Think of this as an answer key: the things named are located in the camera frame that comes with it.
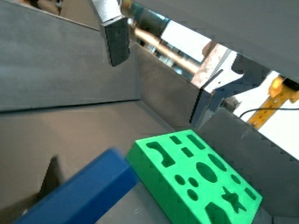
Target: blue foam block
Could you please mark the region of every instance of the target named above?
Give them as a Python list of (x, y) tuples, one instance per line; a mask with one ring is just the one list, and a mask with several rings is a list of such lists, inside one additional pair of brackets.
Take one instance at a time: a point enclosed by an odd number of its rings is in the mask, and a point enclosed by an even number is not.
[(137, 177), (116, 149), (108, 149), (15, 224), (95, 224), (136, 185)]

